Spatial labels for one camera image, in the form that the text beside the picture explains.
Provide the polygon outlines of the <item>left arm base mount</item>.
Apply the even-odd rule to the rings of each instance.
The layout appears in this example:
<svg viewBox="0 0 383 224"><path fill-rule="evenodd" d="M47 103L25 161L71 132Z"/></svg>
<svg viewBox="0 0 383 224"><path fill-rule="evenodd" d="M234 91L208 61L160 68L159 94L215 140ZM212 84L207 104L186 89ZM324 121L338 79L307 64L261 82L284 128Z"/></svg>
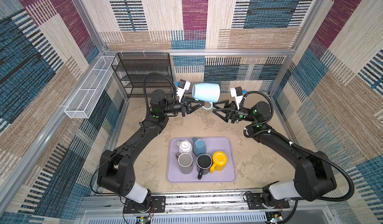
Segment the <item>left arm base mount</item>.
<svg viewBox="0 0 383 224"><path fill-rule="evenodd" d="M126 199L123 214L138 213L164 213L166 207L166 196L154 195L148 192L143 203L138 203L130 199Z"/></svg>

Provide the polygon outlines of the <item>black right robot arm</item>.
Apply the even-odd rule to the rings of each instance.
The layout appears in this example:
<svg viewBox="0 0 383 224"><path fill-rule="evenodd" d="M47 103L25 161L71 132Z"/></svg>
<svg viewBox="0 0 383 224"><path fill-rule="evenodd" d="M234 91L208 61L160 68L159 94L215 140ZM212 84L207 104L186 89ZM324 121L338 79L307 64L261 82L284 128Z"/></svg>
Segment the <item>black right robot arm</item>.
<svg viewBox="0 0 383 224"><path fill-rule="evenodd" d="M323 152L303 148L277 132L268 124L273 116L272 106L260 101L251 108L237 106L223 100L213 104L213 113L225 122L249 121L244 129L247 138L269 147L295 169L293 180L274 182L262 189L262 202L273 207L283 199L314 201L337 188L333 173L334 163Z"/></svg>

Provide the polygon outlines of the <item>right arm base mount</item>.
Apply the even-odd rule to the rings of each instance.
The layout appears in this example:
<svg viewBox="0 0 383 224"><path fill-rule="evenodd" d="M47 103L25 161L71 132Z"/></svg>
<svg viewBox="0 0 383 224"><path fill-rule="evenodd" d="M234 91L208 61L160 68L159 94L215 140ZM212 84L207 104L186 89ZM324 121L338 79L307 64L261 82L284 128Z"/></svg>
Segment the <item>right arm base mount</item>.
<svg viewBox="0 0 383 224"><path fill-rule="evenodd" d="M248 205L250 210L265 210L265 209L288 209L290 204L288 200L275 200L269 194L245 192L242 195L243 200Z"/></svg>

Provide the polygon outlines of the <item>black mug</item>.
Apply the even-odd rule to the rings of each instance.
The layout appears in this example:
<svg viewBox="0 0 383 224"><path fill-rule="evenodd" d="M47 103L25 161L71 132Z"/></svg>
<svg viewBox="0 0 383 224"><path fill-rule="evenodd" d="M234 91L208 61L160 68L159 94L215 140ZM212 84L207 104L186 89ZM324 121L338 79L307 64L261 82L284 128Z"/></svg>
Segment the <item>black mug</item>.
<svg viewBox="0 0 383 224"><path fill-rule="evenodd" d="M197 157L196 164L198 166L198 180L201 180L203 175L209 173L212 166L212 158L208 154L201 154Z"/></svg>

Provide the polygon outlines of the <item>light blue mug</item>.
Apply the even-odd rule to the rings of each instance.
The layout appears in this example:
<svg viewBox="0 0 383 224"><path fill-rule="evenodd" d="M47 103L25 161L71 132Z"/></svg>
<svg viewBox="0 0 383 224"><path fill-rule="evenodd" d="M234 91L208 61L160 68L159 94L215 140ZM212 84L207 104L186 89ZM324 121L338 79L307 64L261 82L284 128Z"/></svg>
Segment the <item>light blue mug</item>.
<svg viewBox="0 0 383 224"><path fill-rule="evenodd" d="M213 108L213 103L217 102L220 97L220 86L218 84L200 83L195 84L192 88L192 97L198 101L210 103L210 107L203 107L206 110Z"/></svg>

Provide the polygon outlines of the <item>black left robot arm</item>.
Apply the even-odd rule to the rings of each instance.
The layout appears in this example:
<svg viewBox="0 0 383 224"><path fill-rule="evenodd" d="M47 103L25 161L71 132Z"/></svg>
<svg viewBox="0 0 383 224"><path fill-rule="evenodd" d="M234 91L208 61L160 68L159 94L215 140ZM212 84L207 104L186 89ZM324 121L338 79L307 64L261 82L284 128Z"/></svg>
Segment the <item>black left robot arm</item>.
<svg viewBox="0 0 383 224"><path fill-rule="evenodd" d="M168 114L190 114L203 107L204 101L185 96L171 98L162 89L152 92L150 107L140 128L121 146L106 150L100 158L97 185L139 205L151 204L151 191L136 182L134 163L144 148L166 127Z"/></svg>

